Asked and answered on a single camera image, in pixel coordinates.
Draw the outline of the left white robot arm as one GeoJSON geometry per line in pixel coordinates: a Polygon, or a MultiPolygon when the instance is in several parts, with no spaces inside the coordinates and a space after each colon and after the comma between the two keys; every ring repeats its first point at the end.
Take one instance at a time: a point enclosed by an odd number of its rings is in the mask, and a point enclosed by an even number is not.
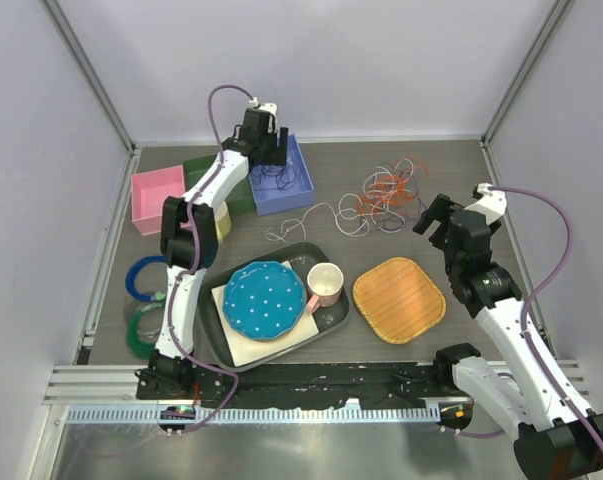
{"type": "Polygon", "coordinates": [[[274,103],[249,106],[241,124],[194,187],[163,204],[160,250],[168,285],[161,332],[139,382],[171,398],[186,397],[194,385],[193,326],[197,300],[219,241],[214,214],[250,171],[287,160],[288,129],[277,122],[274,103]]]}

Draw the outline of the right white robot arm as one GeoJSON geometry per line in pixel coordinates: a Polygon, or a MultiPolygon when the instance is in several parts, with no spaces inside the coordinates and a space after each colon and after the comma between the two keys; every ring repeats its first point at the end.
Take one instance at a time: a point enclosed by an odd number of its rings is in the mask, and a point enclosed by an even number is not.
{"type": "Polygon", "coordinates": [[[507,207],[506,187],[476,186],[463,206],[438,195],[413,230],[433,222],[432,246],[444,255],[455,298],[489,335],[514,381],[500,377],[468,343],[439,350],[432,380],[438,391],[476,400],[513,444],[528,479],[574,479],[603,470],[603,413],[573,386],[539,334],[511,274],[492,259],[491,239],[507,207]]]}

